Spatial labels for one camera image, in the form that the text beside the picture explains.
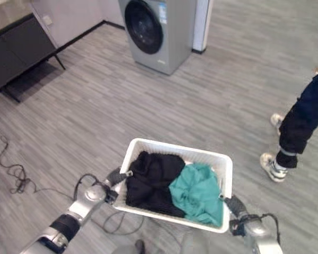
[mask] navy pants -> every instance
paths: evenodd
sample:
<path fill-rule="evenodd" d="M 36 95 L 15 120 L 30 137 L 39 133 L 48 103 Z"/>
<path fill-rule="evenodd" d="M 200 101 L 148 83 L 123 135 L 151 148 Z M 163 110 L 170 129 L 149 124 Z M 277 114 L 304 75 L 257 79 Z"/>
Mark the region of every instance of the navy pants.
<path fill-rule="evenodd" d="M 303 153 L 308 139 L 318 127 L 318 75 L 305 88 L 296 104 L 285 116 L 279 130 L 279 144 L 288 153 Z M 277 163 L 285 168 L 297 167 L 297 156 L 277 154 Z"/>

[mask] electrical cord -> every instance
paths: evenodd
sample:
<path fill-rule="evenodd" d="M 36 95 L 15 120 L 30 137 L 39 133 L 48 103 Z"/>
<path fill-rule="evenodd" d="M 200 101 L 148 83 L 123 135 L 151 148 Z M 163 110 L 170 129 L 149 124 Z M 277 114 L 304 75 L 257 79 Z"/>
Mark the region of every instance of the electrical cord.
<path fill-rule="evenodd" d="M 28 186 L 28 184 L 32 184 L 33 185 L 33 193 L 50 190 L 50 191 L 57 192 L 61 195 L 64 195 L 64 196 L 71 198 L 67 194 L 60 192 L 57 189 L 53 189 L 53 188 L 37 189 L 37 185 L 35 184 L 35 182 L 31 178 L 27 177 L 26 170 L 25 170 L 24 166 L 21 164 L 12 164 L 9 166 L 4 165 L 2 162 L 2 156 L 8 150 L 9 143 L 8 143 L 8 139 L 5 136 L 0 136 L 0 139 L 5 144 L 4 149 L 0 152 L 0 166 L 6 169 L 6 174 L 15 178 L 15 188 L 10 189 L 11 194 L 23 194 L 25 192 L 25 188 Z"/>
<path fill-rule="evenodd" d="M 37 185 L 36 183 L 29 177 L 27 177 L 27 173 L 26 173 L 26 170 L 24 168 L 24 166 L 22 164 L 12 164 L 12 165 L 5 165 L 3 164 L 2 162 L 2 157 L 4 156 L 4 154 L 6 153 L 6 151 L 8 150 L 8 147 L 9 147 L 9 142 L 8 142 L 8 139 L 7 137 L 5 136 L 1 136 L 0 137 L 1 141 L 5 144 L 5 147 L 4 149 L 0 152 L 0 166 L 5 168 L 6 169 L 6 173 L 9 175 L 9 176 L 12 176 L 15 178 L 15 188 L 11 188 L 10 189 L 10 193 L 11 194 L 23 194 L 26 190 L 26 187 L 31 184 L 33 186 L 33 194 L 35 193 L 38 193 L 38 192 L 43 192 L 43 191 L 53 191 L 53 192 L 56 192 L 62 196 L 65 196 L 67 197 L 69 200 L 71 201 L 76 201 L 77 200 L 77 196 L 78 196 L 78 190 L 79 190 L 79 186 L 80 184 L 82 184 L 82 181 L 84 178 L 86 177 L 90 177 L 90 178 L 93 178 L 94 179 L 94 182 L 92 185 L 96 185 L 96 184 L 102 184 L 98 178 L 96 176 L 94 176 L 93 174 L 85 174 L 83 176 L 80 177 L 80 179 L 78 180 L 78 182 L 76 183 L 75 185 L 75 188 L 74 188 L 74 193 L 73 193 L 73 197 L 57 190 L 57 189 L 54 189 L 54 188 L 41 188 L 41 189 L 38 189 L 37 188 Z M 106 224 L 107 222 L 113 218 L 115 215 L 117 214 L 120 214 L 120 213 L 123 213 L 122 217 L 121 217 L 121 220 L 119 222 L 119 224 L 117 225 L 117 227 L 112 230 L 112 231 L 109 231 L 106 229 Z M 130 235 L 130 234 L 133 234 L 133 233 L 136 233 L 137 231 L 140 230 L 140 228 L 143 226 L 144 224 L 144 221 L 145 221 L 145 217 L 142 216 L 142 221 L 140 222 L 139 226 L 137 228 L 135 228 L 134 230 L 130 231 L 130 232 L 126 232 L 126 233 L 119 233 L 117 232 L 120 228 L 121 228 L 121 225 L 124 221 L 124 218 L 126 216 L 126 212 L 122 212 L 122 211 L 119 211 L 119 212 L 115 212 L 113 214 L 111 214 L 110 216 L 108 216 L 106 218 L 106 220 L 103 222 L 103 224 L 101 225 L 98 221 L 94 220 L 94 219 L 91 219 L 91 221 L 96 224 L 101 230 L 103 230 L 105 233 L 107 234 L 113 234 L 113 235 Z M 151 219 L 155 224 L 157 224 L 158 226 L 160 226 L 162 229 L 164 229 L 168 234 L 170 234 L 173 239 L 178 243 L 178 245 L 180 246 L 180 242 L 176 239 L 176 237 L 169 231 L 167 230 L 166 228 L 164 228 L 163 226 L 161 226 L 160 224 L 158 224 L 157 222 L 155 222 L 153 219 Z"/>
<path fill-rule="evenodd" d="M 278 218 L 273 214 L 273 213 L 265 213 L 265 214 L 262 214 L 260 216 L 260 218 L 265 218 L 265 217 L 271 217 L 272 219 L 274 219 L 275 221 L 275 224 L 276 224 L 276 230 L 277 230 L 277 242 L 280 244 L 280 231 L 279 231 L 279 222 L 278 222 Z"/>

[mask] teal clothing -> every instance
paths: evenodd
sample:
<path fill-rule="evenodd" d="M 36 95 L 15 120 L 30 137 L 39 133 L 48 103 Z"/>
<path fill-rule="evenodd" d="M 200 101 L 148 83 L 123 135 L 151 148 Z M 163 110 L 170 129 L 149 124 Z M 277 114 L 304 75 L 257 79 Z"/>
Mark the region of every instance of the teal clothing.
<path fill-rule="evenodd" d="M 173 204 L 185 218 L 203 224 L 223 224 L 223 201 L 216 174 L 205 164 L 189 164 L 169 186 Z"/>

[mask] laundry basket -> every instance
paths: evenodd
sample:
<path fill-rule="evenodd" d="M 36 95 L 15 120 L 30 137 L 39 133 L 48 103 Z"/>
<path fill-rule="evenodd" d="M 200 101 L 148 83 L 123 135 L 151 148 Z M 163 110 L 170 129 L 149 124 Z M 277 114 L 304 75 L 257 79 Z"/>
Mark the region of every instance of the laundry basket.
<path fill-rule="evenodd" d="M 199 162 L 203 164 L 208 164 L 215 171 L 218 178 L 218 185 L 220 187 L 220 192 L 224 197 L 231 198 L 232 195 L 232 160 L 227 155 L 221 155 L 220 153 L 203 151 L 194 148 L 177 146 L 174 144 L 168 144 L 163 142 L 157 142 L 146 139 L 133 139 L 130 143 L 126 156 L 123 160 L 120 173 L 125 173 L 128 171 L 130 164 L 137 159 L 138 155 L 142 151 L 147 151 L 149 153 L 162 153 L 162 154 L 173 154 L 180 156 L 185 162 Z M 215 233 L 224 233 L 228 230 L 229 223 L 229 209 L 223 203 L 223 223 L 221 226 L 205 225 L 198 222 L 189 221 L 184 218 L 165 215 L 161 213 L 152 212 L 142 208 L 137 208 L 133 206 L 128 206 L 126 204 L 126 193 L 127 186 L 124 180 L 121 183 L 119 196 L 114 203 L 114 208 L 122 210 L 125 212 L 135 213 L 139 215 L 144 215 L 148 217 L 153 217 L 156 219 L 166 220 L 174 222 L 177 224 L 182 224 L 190 226 L 193 228 L 199 228 L 203 230 L 208 230 Z"/>

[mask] gray washing machine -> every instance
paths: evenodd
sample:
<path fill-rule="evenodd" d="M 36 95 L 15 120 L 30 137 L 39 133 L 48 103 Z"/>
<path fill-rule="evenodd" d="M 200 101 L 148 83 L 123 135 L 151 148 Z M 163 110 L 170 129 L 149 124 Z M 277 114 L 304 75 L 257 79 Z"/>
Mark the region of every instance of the gray washing machine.
<path fill-rule="evenodd" d="M 134 60 L 171 74 L 190 55 L 196 0 L 119 0 Z"/>

